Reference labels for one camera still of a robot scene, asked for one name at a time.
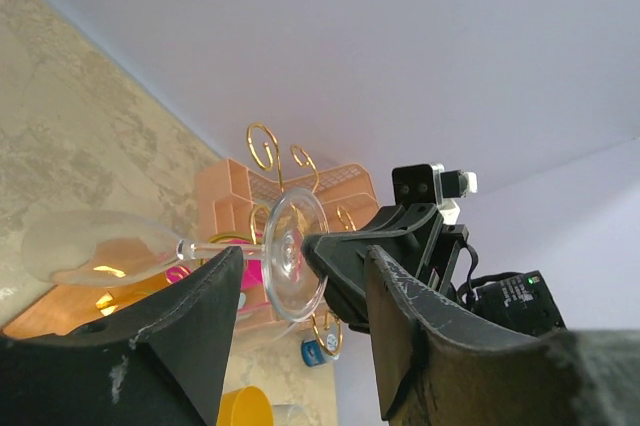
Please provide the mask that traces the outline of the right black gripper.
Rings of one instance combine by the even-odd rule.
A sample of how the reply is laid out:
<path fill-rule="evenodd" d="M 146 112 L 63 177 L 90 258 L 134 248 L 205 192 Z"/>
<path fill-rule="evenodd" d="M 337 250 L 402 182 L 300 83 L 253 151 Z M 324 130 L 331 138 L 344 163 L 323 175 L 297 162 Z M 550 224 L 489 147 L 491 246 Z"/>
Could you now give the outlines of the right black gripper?
<path fill-rule="evenodd" d="M 416 279 L 447 266 L 453 245 L 467 238 L 465 226 L 447 225 L 435 205 L 418 203 L 384 206 L 360 230 L 303 240 L 307 265 L 326 282 L 329 308 L 353 331 L 370 324 L 383 420 L 638 424 L 638 331 L 556 330 L 535 338 L 490 323 Z"/>

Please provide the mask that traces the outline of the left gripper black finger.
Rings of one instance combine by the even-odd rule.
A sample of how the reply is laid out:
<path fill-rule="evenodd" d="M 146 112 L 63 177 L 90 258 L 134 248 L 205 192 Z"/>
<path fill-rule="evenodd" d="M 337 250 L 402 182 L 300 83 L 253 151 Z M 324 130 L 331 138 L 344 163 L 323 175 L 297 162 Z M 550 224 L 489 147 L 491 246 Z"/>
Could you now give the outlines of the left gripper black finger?
<path fill-rule="evenodd" d="M 232 246 L 187 277 L 73 332 L 1 338 L 4 425 L 214 425 L 239 302 Z"/>

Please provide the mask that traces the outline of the yellow plastic wine glass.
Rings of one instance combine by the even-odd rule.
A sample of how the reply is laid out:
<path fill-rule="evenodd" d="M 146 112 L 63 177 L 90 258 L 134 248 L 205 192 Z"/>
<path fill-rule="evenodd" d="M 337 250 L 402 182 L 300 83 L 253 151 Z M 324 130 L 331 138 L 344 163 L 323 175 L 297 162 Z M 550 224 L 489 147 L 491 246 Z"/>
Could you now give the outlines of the yellow plastic wine glass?
<path fill-rule="evenodd" d="M 258 387 L 247 386 L 221 397 L 217 426 L 273 426 L 271 403 Z"/>

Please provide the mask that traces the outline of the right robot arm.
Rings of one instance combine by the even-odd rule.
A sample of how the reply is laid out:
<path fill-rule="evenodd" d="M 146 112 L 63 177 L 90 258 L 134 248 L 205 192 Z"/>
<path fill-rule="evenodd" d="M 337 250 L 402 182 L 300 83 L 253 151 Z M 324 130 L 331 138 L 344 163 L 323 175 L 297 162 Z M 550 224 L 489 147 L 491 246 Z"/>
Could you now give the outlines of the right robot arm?
<path fill-rule="evenodd" d="M 464 247 L 437 207 L 387 206 L 363 229 L 313 234 L 302 250 L 330 308 L 369 335 L 392 425 L 635 425 L 636 331 L 571 331 L 537 272 L 496 281 L 474 306 L 428 283 Z"/>

